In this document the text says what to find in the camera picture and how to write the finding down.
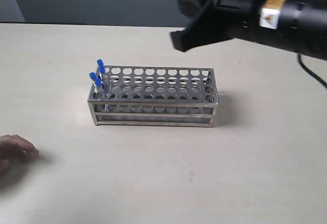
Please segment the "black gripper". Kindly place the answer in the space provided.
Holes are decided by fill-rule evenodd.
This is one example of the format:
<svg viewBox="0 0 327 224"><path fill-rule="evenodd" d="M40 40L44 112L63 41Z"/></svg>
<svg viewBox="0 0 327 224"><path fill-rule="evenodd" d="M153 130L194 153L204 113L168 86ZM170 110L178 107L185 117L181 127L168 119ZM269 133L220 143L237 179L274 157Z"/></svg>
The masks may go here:
<svg viewBox="0 0 327 224"><path fill-rule="evenodd" d="M170 33L174 49L187 52L233 38L254 39L254 24L259 20L263 0L177 0L188 25Z"/></svg>

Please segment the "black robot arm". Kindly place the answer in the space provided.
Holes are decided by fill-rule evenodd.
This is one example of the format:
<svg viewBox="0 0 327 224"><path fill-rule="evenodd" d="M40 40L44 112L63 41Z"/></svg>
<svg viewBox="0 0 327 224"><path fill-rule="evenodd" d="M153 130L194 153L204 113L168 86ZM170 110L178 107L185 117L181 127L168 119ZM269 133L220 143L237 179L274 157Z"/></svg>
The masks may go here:
<svg viewBox="0 0 327 224"><path fill-rule="evenodd" d="M326 0L178 0L187 27L171 32L181 52L231 39L326 59Z"/></svg>

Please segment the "person's bare hand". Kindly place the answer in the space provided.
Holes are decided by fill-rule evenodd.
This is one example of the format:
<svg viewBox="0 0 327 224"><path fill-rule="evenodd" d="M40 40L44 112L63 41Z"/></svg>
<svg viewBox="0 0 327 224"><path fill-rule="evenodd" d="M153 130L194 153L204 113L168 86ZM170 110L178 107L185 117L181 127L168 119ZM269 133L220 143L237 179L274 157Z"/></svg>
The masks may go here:
<svg viewBox="0 0 327 224"><path fill-rule="evenodd" d="M10 160L18 159L27 163L39 156L39 150L19 135L1 136L1 174L10 168Z"/></svg>

